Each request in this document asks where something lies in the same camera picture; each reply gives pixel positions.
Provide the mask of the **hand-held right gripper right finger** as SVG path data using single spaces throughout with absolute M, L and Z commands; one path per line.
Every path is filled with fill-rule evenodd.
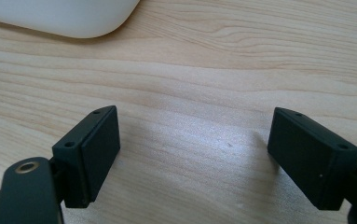
M 313 119 L 274 109 L 268 153 L 320 210 L 338 210 L 357 147 Z

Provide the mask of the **white rounded tray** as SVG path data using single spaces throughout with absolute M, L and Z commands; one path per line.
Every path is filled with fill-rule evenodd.
M 140 0 L 0 0 L 0 22 L 73 38 L 116 30 Z

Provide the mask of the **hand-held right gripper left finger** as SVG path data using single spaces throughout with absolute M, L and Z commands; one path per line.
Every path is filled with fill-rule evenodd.
M 68 208 L 93 203 L 120 150 L 117 107 L 96 109 L 52 147 L 56 168 L 66 176 Z

